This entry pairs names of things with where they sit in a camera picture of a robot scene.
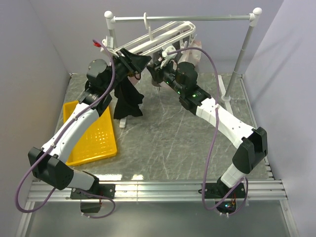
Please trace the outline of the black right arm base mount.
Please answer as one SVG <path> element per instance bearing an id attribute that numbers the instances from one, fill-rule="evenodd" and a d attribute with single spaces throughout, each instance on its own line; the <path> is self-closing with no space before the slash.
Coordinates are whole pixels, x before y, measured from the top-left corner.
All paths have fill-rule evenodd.
<path id="1" fill-rule="evenodd" d="M 223 198 L 232 188 L 227 187 L 225 184 L 219 183 L 206 183 L 204 198 L 205 199 L 221 199 Z M 246 188 L 243 183 L 240 183 L 227 198 L 245 198 Z"/>

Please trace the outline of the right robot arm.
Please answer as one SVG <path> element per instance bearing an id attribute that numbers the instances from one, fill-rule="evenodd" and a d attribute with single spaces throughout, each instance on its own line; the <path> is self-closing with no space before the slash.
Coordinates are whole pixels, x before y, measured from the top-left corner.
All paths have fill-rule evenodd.
<path id="1" fill-rule="evenodd" d="M 220 106 L 214 98 L 197 84 L 198 74 L 195 66 L 182 62 L 177 67 L 170 62 L 161 67 L 160 64 L 147 66 L 153 81 L 165 82 L 179 95 L 181 105 L 193 115 L 198 116 L 225 135 L 236 148 L 232 164 L 211 188 L 217 198 L 229 197 L 235 191 L 235 185 L 249 174 L 268 153 L 267 133 L 265 129 L 254 128 Z"/>

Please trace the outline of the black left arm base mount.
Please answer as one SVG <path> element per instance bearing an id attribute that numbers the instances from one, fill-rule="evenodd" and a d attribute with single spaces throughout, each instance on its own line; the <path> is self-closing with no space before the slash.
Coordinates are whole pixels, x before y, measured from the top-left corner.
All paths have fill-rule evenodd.
<path id="1" fill-rule="evenodd" d="M 99 184 L 96 189 L 85 191 L 86 195 L 79 189 L 73 189 L 70 194 L 70 199 L 99 199 L 96 196 L 103 196 L 106 198 L 113 199 L 116 192 L 116 185 L 110 184 Z"/>

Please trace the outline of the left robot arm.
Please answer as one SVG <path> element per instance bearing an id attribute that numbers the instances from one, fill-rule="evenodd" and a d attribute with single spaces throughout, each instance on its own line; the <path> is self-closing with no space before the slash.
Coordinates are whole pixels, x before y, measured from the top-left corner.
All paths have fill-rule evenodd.
<path id="1" fill-rule="evenodd" d="M 58 132 L 40 149 L 28 153 L 31 173 L 56 189 L 82 189 L 87 198 L 99 195 L 99 179 L 87 172 L 66 165 L 74 146 L 86 130 L 106 111 L 112 97 L 110 92 L 129 83 L 129 77 L 141 73 L 151 56 L 137 55 L 121 49 L 119 56 L 108 65 L 103 59 L 89 64 L 85 90 L 73 114 Z"/>

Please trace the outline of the white clip hanger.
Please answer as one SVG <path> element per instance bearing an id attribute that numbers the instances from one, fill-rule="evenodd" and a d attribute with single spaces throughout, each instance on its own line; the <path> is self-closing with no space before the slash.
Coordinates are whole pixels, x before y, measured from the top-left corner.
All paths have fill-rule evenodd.
<path id="1" fill-rule="evenodd" d="M 152 30 L 146 13 L 140 20 L 144 22 L 148 33 L 119 46 L 114 52 L 118 53 L 124 48 L 133 54 L 152 55 L 170 44 L 190 38 L 196 31 L 195 25 L 190 21 L 171 21 Z"/>

